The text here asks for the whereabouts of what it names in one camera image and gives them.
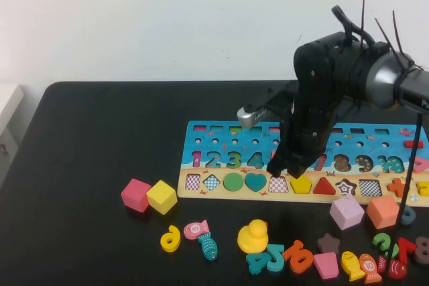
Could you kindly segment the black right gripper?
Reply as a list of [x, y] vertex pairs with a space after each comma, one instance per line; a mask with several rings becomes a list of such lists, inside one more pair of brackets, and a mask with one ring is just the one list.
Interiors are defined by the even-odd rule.
[[361, 43], [356, 37], [334, 33], [300, 46], [294, 54], [299, 82], [293, 109], [278, 152], [267, 172], [281, 176], [290, 163], [290, 175], [299, 178], [324, 153], [344, 96], [365, 100], [367, 76], [385, 54], [385, 43]]

